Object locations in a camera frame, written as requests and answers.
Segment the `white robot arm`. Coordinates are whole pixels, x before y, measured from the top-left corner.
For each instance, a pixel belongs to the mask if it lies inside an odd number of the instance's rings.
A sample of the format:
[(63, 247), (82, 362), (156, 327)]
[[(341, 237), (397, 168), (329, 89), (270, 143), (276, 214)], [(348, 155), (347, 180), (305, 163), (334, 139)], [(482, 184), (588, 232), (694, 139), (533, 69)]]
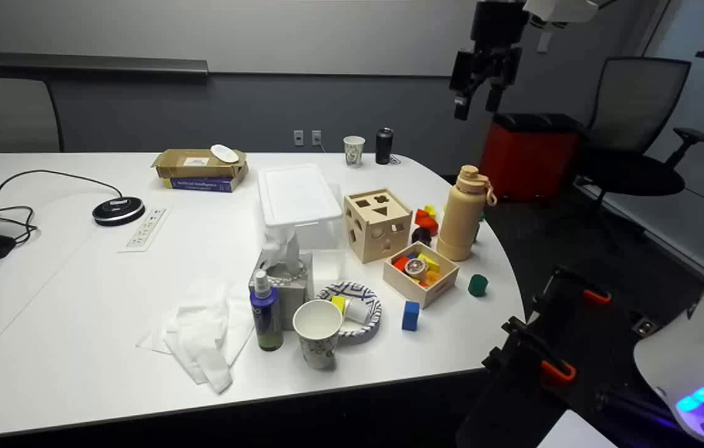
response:
[(612, 0), (481, 0), (470, 27), (470, 49), (454, 62), (454, 118), (470, 115), (472, 94), (491, 84), (486, 109), (500, 107), (502, 93), (515, 83), (520, 67), (520, 41), (527, 26), (543, 31), (538, 49), (550, 47), (553, 33), (576, 23), (591, 23)]

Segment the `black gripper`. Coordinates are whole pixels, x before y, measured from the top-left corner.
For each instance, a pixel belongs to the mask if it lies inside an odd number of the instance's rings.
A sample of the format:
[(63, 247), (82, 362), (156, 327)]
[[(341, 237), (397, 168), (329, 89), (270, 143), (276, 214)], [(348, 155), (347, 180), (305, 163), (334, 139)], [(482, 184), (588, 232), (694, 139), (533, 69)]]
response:
[(489, 112), (497, 112), (505, 88), (515, 80), (520, 41), (527, 13), (520, 2), (479, 2), (472, 15), (470, 49), (456, 56), (451, 88), (456, 89), (456, 120), (467, 120), (476, 89), (491, 80)]

